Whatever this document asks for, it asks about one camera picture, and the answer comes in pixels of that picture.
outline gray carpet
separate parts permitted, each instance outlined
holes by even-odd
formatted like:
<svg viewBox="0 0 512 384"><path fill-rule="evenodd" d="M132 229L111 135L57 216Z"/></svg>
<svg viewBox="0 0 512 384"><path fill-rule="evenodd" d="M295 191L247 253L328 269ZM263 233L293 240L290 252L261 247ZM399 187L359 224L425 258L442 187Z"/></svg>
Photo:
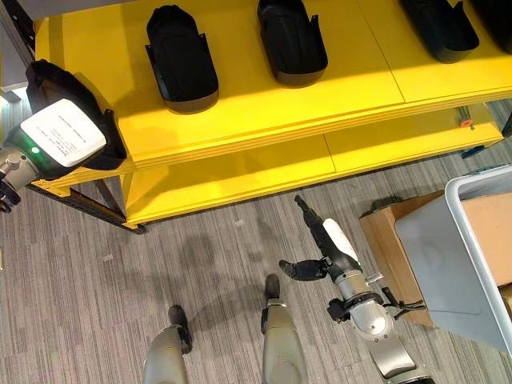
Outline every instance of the gray carpet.
<svg viewBox="0 0 512 384"><path fill-rule="evenodd" d="M29 110L19 103L2 112L5 129ZM299 193L339 221L372 274L375 261L358 224L372 201L428 194L455 176L511 161L510 141L501 142L469 160L451 154ZM188 313L195 336L185 356L190 383L261 382L265 276L278 272L280 258L319 256L296 192L149 224L137 236L24 191L16 211L0 216L0 382L140 382L146 349L174 303ZM310 383L380 383L365 345L326 312L336 297L330 281L280 276ZM404 321L397 328L437 384L512 382L512 361L496 350L441 329Z"/></svg>

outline shelf top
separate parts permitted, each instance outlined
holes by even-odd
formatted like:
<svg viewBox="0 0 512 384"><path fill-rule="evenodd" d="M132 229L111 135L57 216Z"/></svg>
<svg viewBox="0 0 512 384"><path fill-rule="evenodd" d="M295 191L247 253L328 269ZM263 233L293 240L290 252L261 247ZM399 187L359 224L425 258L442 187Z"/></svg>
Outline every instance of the shelf top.
<svg viewBox="0 0 512 384"><path fill-rule="evenodd" d="M472 8L481 40L468 58L428 55L398 0L305 0L319 15L329 65L301 89L273 78L254 0L187 0L206 33L220 84L199 114L169 111L146 55L146 24L164 0L104 6L37 23L36 55L75 74L118 117L130 159L116 171L80 169L71 185L115 174L210 158L295 138L512 95L512 55L501 52Z"/></svg>
<svg viewBox="0 0 512 384"><path fill-rule="evenodd" d="M460 62L430 56L398 0L358 0L406 102L512 87L512 54L502 52L471 2L464 11L480 45Z"/></svg>
<svg viewBox="0 0 512 384"><path fill-rule="evenodd" d="M128 2L43 19L37 57L75 74L116 112L134 161L301 129L321 120L403 102L354 0L305 1L319 15L329 65L301 89L279 85L259 35L254 0L188 0L206 33L219 79L218 103L199 114L169 111L146 54L146 24L163 0Z"/></svg>

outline gray plastic bin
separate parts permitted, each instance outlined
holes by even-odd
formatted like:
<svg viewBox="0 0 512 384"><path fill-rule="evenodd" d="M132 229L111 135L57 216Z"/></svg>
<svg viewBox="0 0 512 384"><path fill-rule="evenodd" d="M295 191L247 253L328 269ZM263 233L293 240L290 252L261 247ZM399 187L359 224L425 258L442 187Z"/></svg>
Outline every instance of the gray plastic bin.
<svg viewBox="0 0 512 384"><path fill-rule="evenodd" d="M435 325L512 354L512 321L461 203L505 192L512 166L455 178L395 227Z"/></svg>

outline robot leg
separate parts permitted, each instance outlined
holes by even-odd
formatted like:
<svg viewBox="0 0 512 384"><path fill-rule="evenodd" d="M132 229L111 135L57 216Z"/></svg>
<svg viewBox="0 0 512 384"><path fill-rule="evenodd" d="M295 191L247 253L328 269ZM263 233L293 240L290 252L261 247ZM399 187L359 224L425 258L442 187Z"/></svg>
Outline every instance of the robot leg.
<svg viewBox="0 0 512 384"><path fill-rule="evenodd" d="M266 296L267 308L262 313L263 384L307 384L302 344L285 302L279 299L276 275L267 278Z"/></svg>
<svg viewBox="0 0 512 384"><path fill-rule="evenodd" d="M187 384L183 354L192 350L192 338L180 306L169 309L171 326L151 343L144 362L142 384Z"/></svg>

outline cardboard box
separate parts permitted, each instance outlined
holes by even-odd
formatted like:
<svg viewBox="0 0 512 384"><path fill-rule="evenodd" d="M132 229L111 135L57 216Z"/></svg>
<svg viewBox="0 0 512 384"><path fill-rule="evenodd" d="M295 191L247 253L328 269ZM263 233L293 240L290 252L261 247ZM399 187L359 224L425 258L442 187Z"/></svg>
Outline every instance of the cardboard box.
<svg viewBox="0 0 512 384"><path fill-rule="evenodd" d="M416 302L423 300L423 295L394 224L400 218L442 194L443 192L439 191L427 196L395 203L359 220L377 260L378 268L384 276L384 283L399 301ZM426 310L410 312L404 318L424 326L434 325Z"/></svg>
<svg viewBox="0 0 512 384"><path fill-rule="evenodd" d="M499 293L502 296L503 302L505 303L505 308L509 313L510 320L512 320L512 284L509 284L508 286L502 286L499 289Z"/></svg>
<svg viewBox="0 0 512 384"><path fill-rule="evenodd" d="M462 202L497 286L512 282L512 193Z"/></svg>

